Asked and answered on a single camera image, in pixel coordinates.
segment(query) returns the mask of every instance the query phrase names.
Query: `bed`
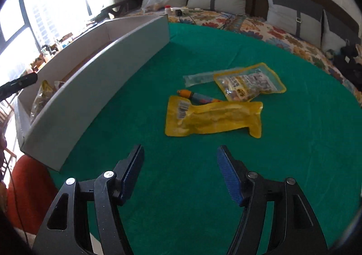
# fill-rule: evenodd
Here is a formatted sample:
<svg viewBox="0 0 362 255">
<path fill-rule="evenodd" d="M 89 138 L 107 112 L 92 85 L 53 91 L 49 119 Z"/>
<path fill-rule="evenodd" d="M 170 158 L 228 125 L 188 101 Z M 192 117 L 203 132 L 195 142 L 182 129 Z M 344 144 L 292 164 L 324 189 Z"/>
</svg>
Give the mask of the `bed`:
<svg viewBox="0 0 362 255">
<path fill-rule="evenodd" d="M 358 34 L 358 23 L 335 2 L 332 0 L 311 1 L 321 4 L 328 12 L 332 13 L 353 30 L 354 33 Z M 190 10 L 188 16 L 170 16 L 169 22 L 194 24 L 232 31 L 282 48 L 305 59 L 327 74 L 333 76 L 354 95 L 359 105 L 362 107 L 362 93 L 341 74 L 331 60 L 327 59 L 325 53 L 323 53 L 320 48 L 317 48 L 296 36 L 288 34 L 278 27 L 266 23 L 268 8 L 268 0 L 246 0 L 246 15 L 243 16 L 210 10 Z M 162 15 L 164 14 L 164 11 L 161 10 L 158 14 Z M 145 15 L 142 10 L 135 10 L 128 14 L 128 16 L 140 15 Z"/>
<path fill-rule="evenodd" d="M 102 109 L 60 172 L 51 171 L 58 188 L 69 177 L 94 179 L 124 159 L 134 144 L 142 144 L 144 166 L 131 199 L 119 209 L 135 254 L 226 253 L 242 210 L 230 200 L 217 166 L 221 144 L 265 178 L 296 178 L 329 245 L 358 207 L 362 164 L 356 144 L 362 119 L 357 91 L 321 50 L 265 23 L 265 8 L 249 1 L 248 16 L 192 10 L 189 17 L 169 17 L 170 42 Z M 358 31 L 344 10 L 325 2 Z M 256 15 L 256 10 L 264 14 Z M 255 99 L 264 104 L 260 139 L 246 129 L 185 138 L 164 134 L 167 102 L 184 88 L 182 76 L 259 62 L 268 64 L 287 87 L 286 93 Z M 215 83 L 192 91 L 224 99 Z M 98 237 L 89 206 L 89 228 Z M 272 216 L 269 204 L 258 254 L 267 248 Z"/>
</svg>

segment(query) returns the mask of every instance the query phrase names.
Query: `window frame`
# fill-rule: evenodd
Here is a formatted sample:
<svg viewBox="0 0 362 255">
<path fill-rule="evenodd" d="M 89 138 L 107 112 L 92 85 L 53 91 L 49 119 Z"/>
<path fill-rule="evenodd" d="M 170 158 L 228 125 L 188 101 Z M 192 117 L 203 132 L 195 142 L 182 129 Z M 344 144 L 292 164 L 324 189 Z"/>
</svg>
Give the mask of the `window frame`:
<svg viewBox="0 0 362 255">
<path fill-rule="evenodd" d="M 41 51 L 41 46 L 40 46 L 40 44 L 38 42 L 37 37 L 34 34 L 34 31 L 33 31 L 32 27 L 31 27 L 31 25 L 30 25 L 28 14 L 27 14 L 26 9 L 25 9 L 24 0 L 19 0 L 19 5 L 20 5 L 21 14 L 22 14 L 22 17 L 23 17 L 23 20 L 24 20 L 24 25 L 19 30 L 17 30 L 17 32 L 15 32 L 11 36 L 11 38 L 9 38 L 7 41 L 5 40 L 4 34 L 2 33 L 2 30 L 1 30 L 1 25 L 0 25 L 0 55 L 9 46 L 9 44 L 11 44 L 11 42 L 15 38 L 17 38 L 17 36 L 19 34 L 21 34 L 26 28 L 30 29 L 31 34 L 33 35 L 33 38 L 34 38 L 34 41 L 35 41 L 35 44 L 36 44 L 36 46 L 38 48 L 39 53 Z M 86 8 L 87 8 L 87 12 L 88 12 L 89 16 L 91 16 L 92 11 L 91 11 L 91 8 L 89 7 L 88 0 L 86 0 Z"/>
</svg>

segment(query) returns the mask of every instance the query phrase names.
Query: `barcode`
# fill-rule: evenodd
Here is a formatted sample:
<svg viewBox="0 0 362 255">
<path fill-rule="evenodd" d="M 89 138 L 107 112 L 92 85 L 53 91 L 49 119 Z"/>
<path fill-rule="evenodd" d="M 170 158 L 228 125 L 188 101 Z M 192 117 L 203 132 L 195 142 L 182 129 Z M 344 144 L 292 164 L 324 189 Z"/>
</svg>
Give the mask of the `barcode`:
<svg viewBox="0 0 362 255">
<path fill-rule="evenodd" d="M 186 117 L 186 111 L 189 110 L 189 107 L 189 102 L 180 101 L 177 109 L 177 119 L 184 119 Z"/>
</svg>

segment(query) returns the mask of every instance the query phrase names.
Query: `floral bedspread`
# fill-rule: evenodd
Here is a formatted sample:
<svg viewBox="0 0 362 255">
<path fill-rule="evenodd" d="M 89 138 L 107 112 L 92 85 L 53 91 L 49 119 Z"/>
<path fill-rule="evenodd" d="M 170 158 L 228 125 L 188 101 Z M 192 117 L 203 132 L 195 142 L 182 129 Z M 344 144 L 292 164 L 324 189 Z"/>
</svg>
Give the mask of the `floral bedspread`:
<svg viewBox="0 0 362 255">
<path fill-rule="evenodd" d="M 150 15 L 155 13 L 164 14 L 164 11 L 144 14 L 139 10 L 127 16 Z M 235 16 L 227 13 L 206 10 L 189 10 L 189 15 L 187 16 L 169 16 L 168 20 L 169 22 L 195 24 L 232 31 L 282 48 L 305 59 L 316 67 L 322 69 L 324 72 L 333 76 L 354 95 L 362 107 L 362 93 L 359 92 L 356 87 L 354 87 L 354 85 L 341 74 L 341 72 L 330 60 L 327 59 L 320 49 L 277 27 L 265 23 L 263 18 Z"/>
</svg>

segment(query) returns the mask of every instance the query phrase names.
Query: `wooden chair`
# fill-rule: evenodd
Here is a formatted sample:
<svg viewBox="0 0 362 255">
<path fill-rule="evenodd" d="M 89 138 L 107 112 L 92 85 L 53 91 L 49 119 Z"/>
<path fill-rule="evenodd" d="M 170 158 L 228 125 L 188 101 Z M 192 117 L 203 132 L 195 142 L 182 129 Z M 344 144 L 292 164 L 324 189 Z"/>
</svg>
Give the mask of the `wooden chair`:
<svg viewBox="0 0 362 255">
<path fill-rule="evenodd" d="M 115 18 L 121 17 L 126 13 L 140 7 L 142 5 L 142 0 L 128 0 L 115 3 L 111 6 L 105 7 L 101 10 L 101 14 L 98 15 L 95 19 L 96 22 L 101 22 L 106 18 L 109 18 L 109 14 L 112 14 Z"/>
<path fill-rule="evenodd" d="M 5 133 L 6 127 L 9 123 L 13 113 L 14 113 L 14 108 L 12 107 L 12 105 L 10 105 L 10 103 L 7 100 L 0 102 L 0 132 L 1 133 Z M 16 159 L 15 153 L 12 152 L 8 148 L 5 148 L 4 151 L 10 154 L 8 164 L 11 164 L 12 159 L 13 158 Z M 3 161 L 3 164 L 1 164 L 1 168 L 0 168 L 0 171 L 1 171 L 0 177 L 2 177 L 2 179 L 4 178 L 7 170 L 8 170 L 8 165 L 5 161 Z"/>
</svg>

